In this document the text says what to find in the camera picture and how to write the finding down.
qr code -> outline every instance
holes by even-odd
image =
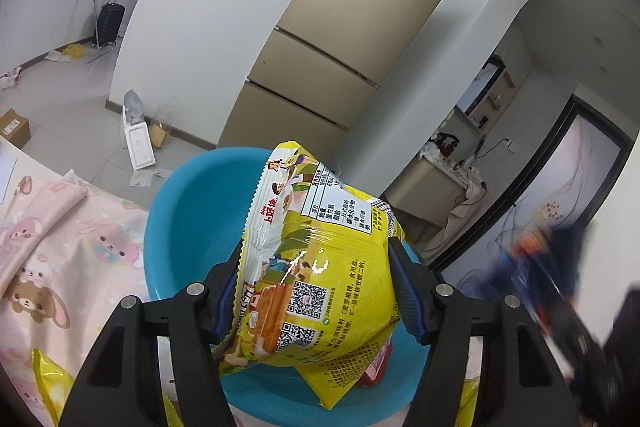
[[[324,314],[329,291],[322,286],[296,281],[293,285],[287,313],[319,321]]]
[[[310,346],[316,341],[317,333],[318,330],[285,322],[282,324],[282,329],[278,336],[276,351],[280,351],[290,344],[296,344],[297,346],[303,347]]]

brown bear print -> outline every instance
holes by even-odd
[[[16,276],[4,292],[3,298],[11,302],[14,312],[26,311],[38,323],[44,319],[52,319],[59,328],[69,327],[69,315],[62,299],[46,286],[38,288],[33,281],[21,282]]]

red package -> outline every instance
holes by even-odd
[[[380,351],[376,355],[376,358],[369,364],[364,375],[360,377],[357,385],[360,387],[375,387],[377,386],[382,377],[385,376],[386,371],[386,363],[389,359],[389,355],[391,355],[391,351],[393,351],[394,347],[391,345],[391,338],[386,341],[385,344],[380,348]]]

nutrition facts label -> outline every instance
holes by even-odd
[[[371,205],[353,196],[324,165],[318,165],[301,216],[371,233]]]

ceiling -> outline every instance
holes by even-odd
[[[516,17],[534,60],[640,124],[640,28],[598,0],[530,0]]]

